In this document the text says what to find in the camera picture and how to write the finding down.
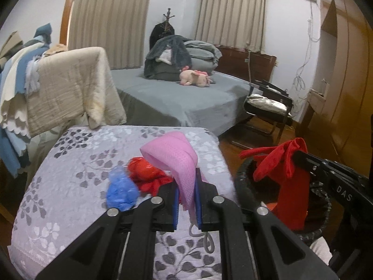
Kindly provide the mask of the red plastic ball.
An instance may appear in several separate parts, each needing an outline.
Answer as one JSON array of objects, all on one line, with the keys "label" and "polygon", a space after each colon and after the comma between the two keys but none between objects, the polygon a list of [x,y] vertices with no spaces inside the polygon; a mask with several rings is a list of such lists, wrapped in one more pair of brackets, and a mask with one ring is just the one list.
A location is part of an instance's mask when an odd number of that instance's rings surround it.
[{"label": "red plastic ball", "polygon": [[135,181],[151,181],[158,177],[159,170],[143,157],[134,157],[128,163],[127,170]]}]

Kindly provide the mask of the blue and cream cloths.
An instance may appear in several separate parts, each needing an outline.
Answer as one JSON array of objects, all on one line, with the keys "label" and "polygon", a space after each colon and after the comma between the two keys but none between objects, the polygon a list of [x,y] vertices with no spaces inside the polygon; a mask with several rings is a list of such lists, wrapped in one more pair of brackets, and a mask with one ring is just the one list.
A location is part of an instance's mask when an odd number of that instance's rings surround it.
[{"label": "blue and cream cloths", "polygon": [[40,87],[38,61],[50,48],[51,34],[49,23],[27,42],[13,32],[1,49],[1,161],[13,177],[30,164],[26,95]]}]

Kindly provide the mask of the red cloth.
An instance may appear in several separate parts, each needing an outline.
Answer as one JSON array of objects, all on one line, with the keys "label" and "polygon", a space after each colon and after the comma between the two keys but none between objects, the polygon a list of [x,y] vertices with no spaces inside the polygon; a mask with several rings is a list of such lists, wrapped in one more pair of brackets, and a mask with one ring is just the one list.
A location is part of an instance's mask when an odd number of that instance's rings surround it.
[{"label": "red cloth", "polygon": [[293,231],[304,229],[311,179],[306,170],[293,162],[297,151],[308,153],[303,138],[297,137],[278,146],[243,150],[239,155],[241,159],[253,158],[257,163],[253,173],[255,182],[268,177],[280,186],[273,214]]},{"label": "red cloth", "polygon": [[159,188],[162,185],[171,183],[172,181],[173,178],[171,176],[169,176],[163,171],[160,171],[159,173],[151,175],[148,178],[137,178],[136,185],[141,192],[151,194],[152,196],[156,196],[159,191]]}]

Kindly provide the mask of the wooden wardrobe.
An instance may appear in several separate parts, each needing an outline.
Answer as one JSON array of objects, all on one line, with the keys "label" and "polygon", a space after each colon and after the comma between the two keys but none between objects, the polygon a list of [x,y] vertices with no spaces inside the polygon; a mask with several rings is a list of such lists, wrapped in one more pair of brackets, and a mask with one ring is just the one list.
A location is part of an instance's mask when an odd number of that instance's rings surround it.
[{"label": "wooden wardrobe", "polygon": [[320,0],[314,84],[295,133],[308,148],[368,175],[372,159],[372,25],[355,0]]}]

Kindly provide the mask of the pink mesh cloth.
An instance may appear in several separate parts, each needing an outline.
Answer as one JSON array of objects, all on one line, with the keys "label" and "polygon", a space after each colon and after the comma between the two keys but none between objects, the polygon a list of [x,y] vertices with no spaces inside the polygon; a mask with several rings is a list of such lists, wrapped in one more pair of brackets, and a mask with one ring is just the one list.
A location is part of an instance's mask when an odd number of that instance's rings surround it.
[{"label": "pink mesh cloth", "polygon": [[190,223],[197,225],[195,212],[195,179],[198,156],[179,131],[168,132],[140,148],[146,161],[153,166],[169,171],[177,183],[183,208],[188,211]]}]

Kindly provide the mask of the beige quilt on rack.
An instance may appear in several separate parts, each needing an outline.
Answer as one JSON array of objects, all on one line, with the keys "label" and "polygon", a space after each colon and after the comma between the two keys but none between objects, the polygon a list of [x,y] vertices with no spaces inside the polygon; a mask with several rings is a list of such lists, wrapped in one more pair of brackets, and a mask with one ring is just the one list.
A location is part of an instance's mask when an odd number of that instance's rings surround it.
[{"label": "beige quilt on rack", "polygon": [[104,48],[86,47],[43,58],[38,77],[39,90],[27,97],[31,136],[83,114],[91,129],[126,123]]}]

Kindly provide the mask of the pink plush pig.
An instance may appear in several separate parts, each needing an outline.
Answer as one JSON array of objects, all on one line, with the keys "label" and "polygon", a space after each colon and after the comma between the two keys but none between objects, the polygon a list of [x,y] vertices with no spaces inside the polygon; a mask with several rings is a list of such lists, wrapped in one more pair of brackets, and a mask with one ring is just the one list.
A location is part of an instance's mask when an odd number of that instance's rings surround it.
[{"label": "pink plush pig", "polygon": [[209,87],[212,83],[209,74],[205,71],[190,70],[186,66],[181,70],[179,78],[182,86]]}]

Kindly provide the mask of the pile of grey blankets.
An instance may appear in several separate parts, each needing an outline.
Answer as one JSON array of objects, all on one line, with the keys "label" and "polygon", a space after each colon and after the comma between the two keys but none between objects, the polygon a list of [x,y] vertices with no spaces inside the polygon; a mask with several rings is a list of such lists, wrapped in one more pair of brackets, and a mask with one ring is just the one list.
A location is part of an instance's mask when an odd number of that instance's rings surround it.
[{"label": "pile of grey blankets", "polygon": [[145,57],[144,78],[178,82],[183,69],[211,74],[221,57],[213,44],[169,35],[159,39]]}]

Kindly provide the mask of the wooden headboard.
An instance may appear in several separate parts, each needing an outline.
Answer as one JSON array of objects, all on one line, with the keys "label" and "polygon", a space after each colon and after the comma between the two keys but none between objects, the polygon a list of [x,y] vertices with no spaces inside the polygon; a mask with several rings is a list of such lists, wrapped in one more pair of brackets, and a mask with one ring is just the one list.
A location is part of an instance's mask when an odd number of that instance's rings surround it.
[{"label": "wooden headboard", "polygon": [[269,82],[277,57],[248,52],[245,49],[219,46],[222,53],[216,71],[251,81]]}]

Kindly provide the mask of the beige curtain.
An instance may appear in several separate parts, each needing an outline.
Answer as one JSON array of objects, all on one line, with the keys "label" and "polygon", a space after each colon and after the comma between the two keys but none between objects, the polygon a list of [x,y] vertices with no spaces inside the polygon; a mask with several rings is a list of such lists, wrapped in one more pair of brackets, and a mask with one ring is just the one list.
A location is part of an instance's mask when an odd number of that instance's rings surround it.
[{"label": "beige curtain", "polygon": [[267,0],[201,0],[195,38],[263,53],[266,6]]},{"label": "beige curtain", "polygon": [[111,69],[139,68],[150,0],[74,0],[68,49],[102,47]]}]

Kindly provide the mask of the floral grey quilt cover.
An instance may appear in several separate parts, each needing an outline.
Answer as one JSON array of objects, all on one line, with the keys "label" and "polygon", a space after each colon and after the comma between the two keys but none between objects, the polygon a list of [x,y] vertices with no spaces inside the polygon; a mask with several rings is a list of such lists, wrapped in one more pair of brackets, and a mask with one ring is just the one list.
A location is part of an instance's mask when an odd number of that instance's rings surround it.
[{"label": "floral grey quilt cover", "polygon": [[[47,264],[107,209],[109,172],[126,167],[146,143],[169,133],[169,127],[74,126],[47,154],[29,184],[8,248],[11,263],[25,279]],[[220,279],[219,235],[204,240],[181,210],[172,233],[155,239],[154,279]]]}]

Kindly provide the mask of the black chair with cushion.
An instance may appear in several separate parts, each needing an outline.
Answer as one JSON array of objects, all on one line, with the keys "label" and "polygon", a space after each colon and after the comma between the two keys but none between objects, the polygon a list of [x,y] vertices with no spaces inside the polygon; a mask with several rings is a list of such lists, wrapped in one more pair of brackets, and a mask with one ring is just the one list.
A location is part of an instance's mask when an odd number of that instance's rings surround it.
[{"label": "black chair with cushion", "polygon": [[[247,118],[238,123],[238,128],[269,137],[275,129],[279,128],[273,144],[278,145],[285,126],[292,122],[291,110],[293,99],[283,90],[271,82],[263,80],[246,81],[249,85],[249,94],[243,102],[243,110]],[[249,124],[253,118],[260,118],[273,127],[267,132]]]}]

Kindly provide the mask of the right beige curtain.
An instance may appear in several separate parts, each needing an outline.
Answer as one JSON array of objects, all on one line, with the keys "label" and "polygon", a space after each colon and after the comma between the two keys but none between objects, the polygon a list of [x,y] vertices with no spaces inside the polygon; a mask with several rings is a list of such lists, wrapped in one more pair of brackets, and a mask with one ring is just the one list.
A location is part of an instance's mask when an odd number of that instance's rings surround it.
[{"label": "right beige curtain", "polygon": [[263,53],[266,6],[267,0],[201,0],[195,38]]}]

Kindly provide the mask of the grey bed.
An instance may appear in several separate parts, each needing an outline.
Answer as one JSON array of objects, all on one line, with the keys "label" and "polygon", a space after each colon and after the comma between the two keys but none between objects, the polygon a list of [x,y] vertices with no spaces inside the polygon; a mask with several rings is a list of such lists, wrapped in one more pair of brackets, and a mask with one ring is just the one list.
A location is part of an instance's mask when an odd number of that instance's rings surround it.
[{"label": "grey bed", "polygon": [[247,118],[249,84],[224,73],[213,73],[214,83],[203,88],[146,79],[141,68],[111,75],[128,125],[199,127],[219,136]]}]

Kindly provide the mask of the coat rack with jacket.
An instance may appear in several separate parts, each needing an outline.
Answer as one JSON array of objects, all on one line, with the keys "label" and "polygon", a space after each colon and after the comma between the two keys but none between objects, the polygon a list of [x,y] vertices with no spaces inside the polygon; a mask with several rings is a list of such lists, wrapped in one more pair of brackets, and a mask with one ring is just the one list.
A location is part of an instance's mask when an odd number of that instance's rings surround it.
[{"label": "coat rack with jacket", "polygon": [[163,16],[164,21],[155,25],[150,34],[149,49],[152,49],[159,39],[174,35],[174,28],[169,22],[174,17],[174,15],[171,15],[171,8],[168,8],[167,13],[163,14]]}]

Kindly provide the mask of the blue plastic bag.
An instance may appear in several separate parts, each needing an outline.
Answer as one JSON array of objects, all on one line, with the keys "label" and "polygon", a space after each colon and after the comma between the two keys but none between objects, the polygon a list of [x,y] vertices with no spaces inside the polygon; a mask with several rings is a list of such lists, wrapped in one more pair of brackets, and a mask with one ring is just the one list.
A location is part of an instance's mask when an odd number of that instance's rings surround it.
[{"label": "blue plastic bag", "polygon": [[107,208],[123,212],[135,207],[140,191],[127,175],[123,166],[116,166],[109,172],[109,186],[106,193]]}]

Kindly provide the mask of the left beige curtain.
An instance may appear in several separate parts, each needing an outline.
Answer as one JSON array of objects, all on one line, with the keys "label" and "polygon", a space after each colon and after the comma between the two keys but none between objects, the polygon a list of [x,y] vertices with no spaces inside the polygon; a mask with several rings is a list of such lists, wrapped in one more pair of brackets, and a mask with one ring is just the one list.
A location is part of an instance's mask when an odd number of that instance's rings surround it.
[{"label": "left beige curtain", "polygon": [[74,0],[68,49],[102,47],[111,69],[139,68],[150,0]]}]

